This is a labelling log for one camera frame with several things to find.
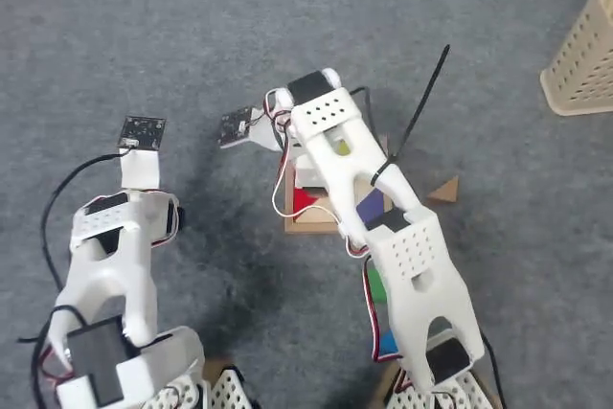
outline red wire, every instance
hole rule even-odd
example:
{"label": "red wire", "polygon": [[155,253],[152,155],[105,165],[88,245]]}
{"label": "red wire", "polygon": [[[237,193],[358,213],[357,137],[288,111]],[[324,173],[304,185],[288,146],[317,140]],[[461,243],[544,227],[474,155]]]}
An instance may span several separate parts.
{"label": "red wire", "polygon": [[406,383],[404,383],[405,378],[406,378],[406,371],[402,370],[402,372],[400,373],[396,381],[396,387],[394,388],[394,393],[402,393],[411,386],[410,379],[407,380]]}
{"label": "red wire", "polygon": [[372,358],[375,363],[384,363],[386,361],[392,361],[393,359],[401,358],[402,355],[399,353],[391,353],[384,356],[379,355],[379,323],[376,318],[376,309],[375,302],[373,301],[373,294],[371,293],[371,285],[368,279],[368,261],[371,259],[371,256],[364,260],[364,265],[362,266],[362,282],[364,284],[364,292],[366,293],[366,304],[368,306],[368,310],[370,312],[370,317],[372,318],[371,328],[373,330],[373,354]]}

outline white wire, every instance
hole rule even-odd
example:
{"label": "white wire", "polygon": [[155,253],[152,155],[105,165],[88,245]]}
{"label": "white wire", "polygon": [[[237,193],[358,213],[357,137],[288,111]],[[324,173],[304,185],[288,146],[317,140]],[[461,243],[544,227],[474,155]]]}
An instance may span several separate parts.
{"label": "white wire", "polygon": [[165,195],[172,202],[172,227],[170,228],[170,233],[165,239],[157,241],[151,245],[151,247],[153,248],[158,248],[164,244],[173,241],[176,235],[179,233],[179,199],[173,193],[168,193],[164,191],[148,191],[148,193],[158,193]]}
{"label": "white wire", "polygon": [[279,90],[281,90],[281,88],[273,88],[272,90],[268,90],[266,94],[264,95],[264,113],[270,118],[272,118],[273,114],[270,111],[270,104],[268,103],[268,97]]}
{"label": "white wire", "polygon": [[[296,212],[296,213],[292,213],[291,215],[287,215],[285,213],[282,213],[281,211],[279,211],[279,208],[277,208],[277,203],[275,202],[275,198],[277,196],[277,192],[279,191],[279,186],[281,186],[282,181],[284,180],[284,174],[285,174],[285,169],[287,168],[287,161],[289,160],[289,149],[287,150],[287,153],[285,154],[285,159],[284,159],[284,163],[281,166],[281,170],[279,171],[279,177],[277,178],[277,183],[275,184],[275,189],[272,191],[272,197],[271,197],[271,202],[272,202],[272,207],[275,210],[275,213],[277,213],[279,216],[281,217],[285,217],[285,218],[292,218],[292,217],[296,217],[301,215],[302,213],[308,211],[308,210],[322,210],[325,211],[326,213],[328,213],[330,216],[332,216],[332,218],[336,221],[336,225],[341,225],[341,221],[340,219],[336,216],[335,213],[333,213],[332,211],[330,211],[328,208],[324,208],[323,206],[319,206],[319,205],[308,205],[306,207],[304,207],[302,210]],[[350,248],[350,240],[349,237],[345,237],[345,251],[347,251],[347,254],[349,255],[350,258],[352,259],[363,259],[365,258],[370,251],[365,251],[363,254],[352,254],[351,248]]]}

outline black zip tie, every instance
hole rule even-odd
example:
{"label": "black zip tie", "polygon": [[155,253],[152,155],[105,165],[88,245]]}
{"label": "black zip tie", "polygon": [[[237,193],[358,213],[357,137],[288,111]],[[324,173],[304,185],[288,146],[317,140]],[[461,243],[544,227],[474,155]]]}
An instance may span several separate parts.
{"label": "black zip tie", "polygon": [[373,178],[371,179],[371,187],[375,186],[375,182],[376,180],[379,178],[379,176],[385,171],[385,169],[387,167],[389,167],[390,165],[392,165],[393,163],[396,162],[397,157],[394,154],[391,154],[387,157],[387,160],[385,160],[385,163],[383,165],[381,165],[381,168],[379,168],[376,173],[373,175]]}
{"label": "black zip tie", "polygon": [[418,122],[418,118],[420,117],[421,112],[423,111],[423,108],[425,107],[425,104],[428,102],[428,98],[430,97],[430,92],[432,91],[432,88],[434,87],[434,84],[436,83],[437,78],[439,77],[439,74],[441,73],[444,62],[447,59],[447,55],[449,55],[450,49],[451,49],[451,46],[448,44],[445,45],[445,47],[443,48],[441,57],[439,57],[439,62],[437,62],[437,67],[434,69],[434,72],[432,73],[432,76],[430,77],[430,81],[428,81],[428,84],[425,87],[425,91],[423,92],[423,96],[421,97],[420,104],[418,105],[418,108],[415,110],[415,113],[413,114],[413,118],[411,119],[411,122],[409,122],[409,125],[404,130],[404,134],[402,135],[402,139],[400,140],[400,144],[398,146],[396,153],[389,154],[387,157],[387,160],[385,160],[385,163],[381,165],[381,168],[379,168],[376,171],[376,173],[373,175],[373,178],[371,179],[371,187],[375,186],[376,180],[385,171],[385,169],[389,167],[390,165],[392,165],[393,163],[395,163],[396,160],[398,159],[398,156],[400,155],[400,151],[406,144],[406,141],[409,138],[409,135],[413,131],[415,124]]}

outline carpet floor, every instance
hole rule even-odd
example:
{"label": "carpet floor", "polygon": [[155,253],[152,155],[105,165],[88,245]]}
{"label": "carpet floor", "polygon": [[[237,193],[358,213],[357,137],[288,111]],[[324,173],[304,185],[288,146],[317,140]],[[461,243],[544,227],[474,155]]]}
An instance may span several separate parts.
{"label": "carpet floor", "polygon": [[[287,236],[270,206],[278,155],[216,147],[223,113],[333,67],[373,88],[392,143],[444,44],[451,55],[400,161],[437,206],[497,351],[512,408],[613,398],[613,115],[560,118],[539,71],[585,0],[0,0],[0,398],[32,408],[29,346],[55,301],[40,212],[74,166],[112,152],[126,114],[169,119],[163,187],[188,228],[153,255],[160,330],[231,355],[264,408],[364,407],[381,368],[338,236]],[[61,273],[72,214],[119,188],[91,168],[57,202]]]}

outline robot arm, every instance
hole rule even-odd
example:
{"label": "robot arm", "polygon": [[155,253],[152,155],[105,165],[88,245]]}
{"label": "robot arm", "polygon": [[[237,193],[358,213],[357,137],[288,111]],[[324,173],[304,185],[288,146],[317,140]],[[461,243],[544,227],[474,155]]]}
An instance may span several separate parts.
{"label": "robot arm", "polygon": [[[437,215],[420,203],[396,165],[380,170],[386,155],[336,73],[327,69],[310,74],[275,95],[273,114],[286,114],[282,124],[287,124],[287,141],[290,146],[297,141],[304,151],[300,154],[315,168],[340,221],[339,233],[353,245],[370,249],[387,292],[400,364],[414,385],[430,391],[470,369],[483,356],[484,346]],[[348,154],[336,153],[339,139],[349,146]],[[395,208],[362,222],[354,201],[357,176],[374,178]],[[451,330],[428,337],[439,317],[451,324]]]}
{"label": "robot arm", "polygon": [[[178,232],[179,204],[158,190],[157,148],[142,148],[156,124],[128,118],[141,129],[122,135],[122,184],[125,189],[97,197],[73,219],[71,264],[56,306],[71,311],[52,316],[48,340],[62,365],[74,377],[57,387],[64,409],[141,407],[165,386],[179,379],[185,402],[181,408],[208,407],[209,386],[202,380],[204,353],[197,334],[180,327],[158,334],[157,294],[150,274],[151,249]],[[142,130],[151,124],[151,130]],[[94,322],[111,298],[125,297],[123,315]]]}

